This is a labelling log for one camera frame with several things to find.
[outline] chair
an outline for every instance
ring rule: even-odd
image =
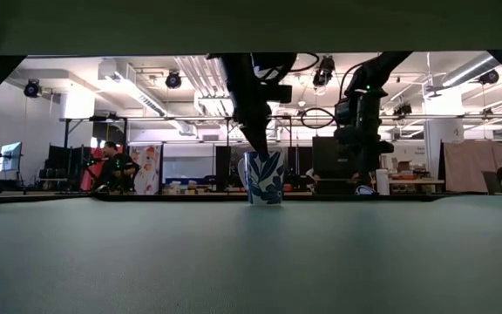
[[[497,178],[497,174],[493,171],[482,171],[481,174],[484,176],[487,193],[489,195],[501,195],[502,187],[499,179]]]

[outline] cup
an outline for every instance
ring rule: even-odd
[[[248,191],[251,205],[282,203],[284,194],[284,153],[247,152],[238,163],[241,183]]]

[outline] curtain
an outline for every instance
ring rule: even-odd
[[[131,158],[140,166],[134,180],[137,195],[155,195],[158,193],[161,153],[161,145],[131,147]]]
[[[502,143],[465,140],[444,143],[446,190],[452,192],[487,192],[482,171],[501,167]]]

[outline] poster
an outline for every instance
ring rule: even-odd
[[[155,195],[159,191],[161,145],[131,147],[131,158],[140,170],[134,178],[136,195]]]

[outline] green table surface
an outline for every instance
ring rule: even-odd
[[[502,313],[502,197],[0,204],[0,313]]]

